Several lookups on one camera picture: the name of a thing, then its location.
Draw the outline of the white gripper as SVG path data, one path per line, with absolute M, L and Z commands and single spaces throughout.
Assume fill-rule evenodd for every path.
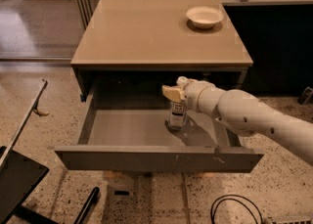
M 168 100 L 175 103 L 185 103 L 189 110 L 201 112 L 206 115 L 218 115 L 217 104 L 225 90 L 217 88 L 213 83 L 194 79 L 185 87 L 162 86 L 162 94 Z

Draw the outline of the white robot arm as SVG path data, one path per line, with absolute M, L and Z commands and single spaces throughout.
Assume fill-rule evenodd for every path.
M 238 135 L 264 135 L 313 165 L 313 124 L 278 112 L 243 90 L 226 91 L 213 83 L 181 76 L 176 86 L 163 85 L 162 94 Z

